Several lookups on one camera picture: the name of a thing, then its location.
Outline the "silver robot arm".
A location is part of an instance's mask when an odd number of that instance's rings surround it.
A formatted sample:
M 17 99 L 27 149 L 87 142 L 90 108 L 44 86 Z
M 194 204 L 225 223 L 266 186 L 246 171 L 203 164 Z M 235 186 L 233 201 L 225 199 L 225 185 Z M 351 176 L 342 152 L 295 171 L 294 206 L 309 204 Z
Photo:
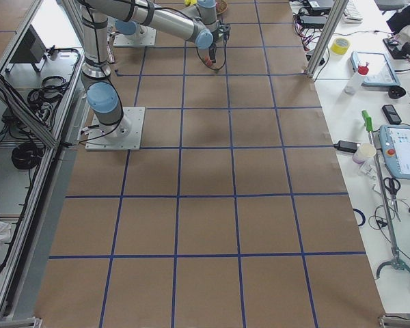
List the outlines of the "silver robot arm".
M 227 28 L 217 17 L 215 1 L 198 1 L 180 11 L 161 7 L 153 1 L 64 1 L 75 7 L 75 27 L 81 34 L 84 62 L 81 81 L 94 121 L 83 140 L 86 150 L 137 150 L 141 145 L 143 107 L 125 107 L 111 82 L 112 52 L 108 49 L 109 19 L 115 33 L 133 42 L 162 31 L 206 49 L 215 58 L 217 41 Z

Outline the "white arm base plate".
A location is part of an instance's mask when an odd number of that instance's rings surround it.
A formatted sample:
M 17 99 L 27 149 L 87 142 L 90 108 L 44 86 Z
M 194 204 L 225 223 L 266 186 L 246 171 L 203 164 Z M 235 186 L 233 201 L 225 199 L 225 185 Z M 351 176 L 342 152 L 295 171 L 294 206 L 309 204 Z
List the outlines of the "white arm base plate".
M 155 41 L 156 30 L 150 27 L 143 27 L 132 35 L 117 33 L 113 41 L 113 46 L 118 48 L 146 47 L 154 46 Z
M 120 151 L 139 150 L 144 125 L 146 109 L 144 107 L 124 107 L 124 117 L 112 133 L 108 134 L 115 126 L 100 125 L 96 115 L 93 115 L 92 125 L 96 128 L 89 131 L 85 143 L 88 151 Z

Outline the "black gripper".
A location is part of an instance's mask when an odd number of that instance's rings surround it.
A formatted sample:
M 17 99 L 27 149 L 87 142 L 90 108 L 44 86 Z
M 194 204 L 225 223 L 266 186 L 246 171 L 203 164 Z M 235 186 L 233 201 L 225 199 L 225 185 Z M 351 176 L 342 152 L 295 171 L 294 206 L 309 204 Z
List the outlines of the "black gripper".
M 209 60 L 211 62 L 216 61 L 217 39 L 218 39 L 218 37 L 213 36 L 213 41 L 212 41 L 211 45 L 208 48 L 208 56 L 209 56 Z

